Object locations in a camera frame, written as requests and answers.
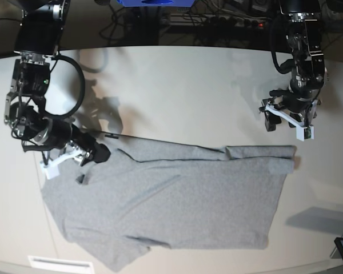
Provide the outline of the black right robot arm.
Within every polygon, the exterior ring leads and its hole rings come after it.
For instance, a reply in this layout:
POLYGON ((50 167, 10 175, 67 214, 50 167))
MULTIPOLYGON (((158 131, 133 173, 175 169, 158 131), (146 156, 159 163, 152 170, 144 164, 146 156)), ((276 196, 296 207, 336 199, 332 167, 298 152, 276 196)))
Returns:
POLYGON ((111 155, 109 149, 70 120, 85 98, 85 76, 80 65, 59 53, 70 1, 12 3, 22 10, 14 46, 20 57, 14 64, 4 113, 4 123, 11 128, 12 137, 21 141, 25 152, 40 152, 45 167, 56 165, 67 156, 77 159, 80 166, 107 161, 111 155), (79 76, 78 99, 64 114, 52 114, 46 110, 50 61, 72 65, 79 76))

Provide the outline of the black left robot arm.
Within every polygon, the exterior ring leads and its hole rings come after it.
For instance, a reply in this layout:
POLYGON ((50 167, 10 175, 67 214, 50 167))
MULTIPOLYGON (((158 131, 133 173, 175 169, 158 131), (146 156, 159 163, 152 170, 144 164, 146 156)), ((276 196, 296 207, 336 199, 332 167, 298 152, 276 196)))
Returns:
POLYGON ((269 29, 273 64, 282 74, 290 74, 287 88, 271 90, 259 111, 265 115, 265 127, 275 131, 283 120, 301 130, 304 139, 313 137, 312 120, 317 116, 319 95, 325 84, 326 67, 321 48, 319 1, 278 1, 279 11, 269 29), (292 58, 279 63, 275 32, 281 27, 292 58))

